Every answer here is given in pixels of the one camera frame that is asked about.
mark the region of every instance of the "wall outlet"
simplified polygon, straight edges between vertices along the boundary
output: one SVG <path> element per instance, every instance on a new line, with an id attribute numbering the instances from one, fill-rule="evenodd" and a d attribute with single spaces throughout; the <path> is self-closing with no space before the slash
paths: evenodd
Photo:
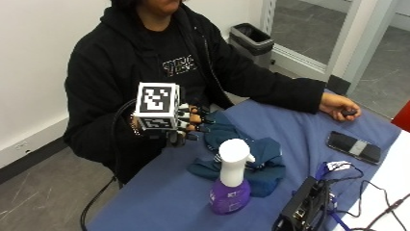
<path id="1" fill-rule="evenodd" d="M 27 141 L 23 141 L 22 143 L 19 143 L 19 144 L 15 146 L 15 150 L 22 150 L 27 145 L 28 145 L 28 142 L 27 142 Z"/>

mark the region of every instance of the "blue tablecloth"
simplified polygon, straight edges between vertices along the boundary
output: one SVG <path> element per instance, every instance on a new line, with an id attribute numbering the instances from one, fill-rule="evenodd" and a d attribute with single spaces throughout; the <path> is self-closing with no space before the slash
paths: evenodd
<path id="1" fill-rule="evenodd" d="M 370 179 L 378 167 L 332 150 L 325 140 L 332 130 L 377 144 L 384 158 L 400 129 L 380 117 L 363 112 L 353 122 L 337 122 L 324 113 L 299 113 L 248 100 L 225 112 L 233 124 L 255 139 L 271 137 L 283 146 L 287 178 L 265 198 L 252 198 L 248 206 L 228 216 L 215 215 L 209 208 L 213 182 L 192 175 L 188 165 L 196 158 L 212 160 L 201 137 L 181 148 L 165 148 L 163 154 L 140 171 L 91 223 L 88 230 L 271 230 L 279 214 L 308 175 L 316 174 L 323 162 L 349 161 Z M 353 170 L 332 173 L 335 178 L 357 174 Z M 360 182 L 347 181 L 332 187 L 340 209 L 349 210 L 359 199 Z M 329 218 L 327 230 L 336 223 Z"/>

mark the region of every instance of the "smartphone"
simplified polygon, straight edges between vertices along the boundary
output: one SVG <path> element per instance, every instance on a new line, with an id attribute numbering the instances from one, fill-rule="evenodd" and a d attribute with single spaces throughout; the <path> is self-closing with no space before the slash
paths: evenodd
<path id="1" fill-rule="evenodd" d="M 348 136 L 347 134 L 332 131 L 327 145 L 372 165 L 378 165 L 381 162 L 381 148 L 366 141 L 361 141 L 360 139 Z"/>

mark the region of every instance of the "sleeve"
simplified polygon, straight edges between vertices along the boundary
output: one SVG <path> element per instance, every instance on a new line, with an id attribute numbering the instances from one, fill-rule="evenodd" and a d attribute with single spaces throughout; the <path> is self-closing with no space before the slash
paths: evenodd
<path id="1" fill-rule="evenodd" d="M 112 163 L 116 155 L 111 132 L 124 99 L 110 59 L 99 53 L 86 56 L 75 51 L 71 57 L 66 80 L 70 122 L 63 138 L 76 155 Z M 116 123 L 116 136 L 122 150 L 136 148 L 143 142 L 123 116 Z"/>
<path id="2" fill-rule="evenodd" d="M 225 42 L 213 24 L 208 35 L 215 70 L 228 92 L 300 112 L 315 114 L 319 111 L 325 82 L 308 78 L 292 79 L 260 67 Z"/>

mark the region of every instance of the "hood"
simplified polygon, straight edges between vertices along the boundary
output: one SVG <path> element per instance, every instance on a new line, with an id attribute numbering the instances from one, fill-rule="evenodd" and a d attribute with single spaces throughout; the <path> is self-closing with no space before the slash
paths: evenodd
<path id="1" fill-rule="evenodd" d="M 192 13 L 192 10 L 185 4 L 181 4 L 181 7 L 173 14 L 173 18 L 179 23 L 179 27 L 183 30 L 192 32 L 193 27 L 191 22 L 193 21 L 193 18 L 188 16 L 189 13 Z M 130 40 L 138 51 L 155 51 L 150 35 L 144 29 L 143 21 L 135 12 L 126 12 L 116 7 L 110 7 L 106 9 L 100 20 L 106 26 Z"/>

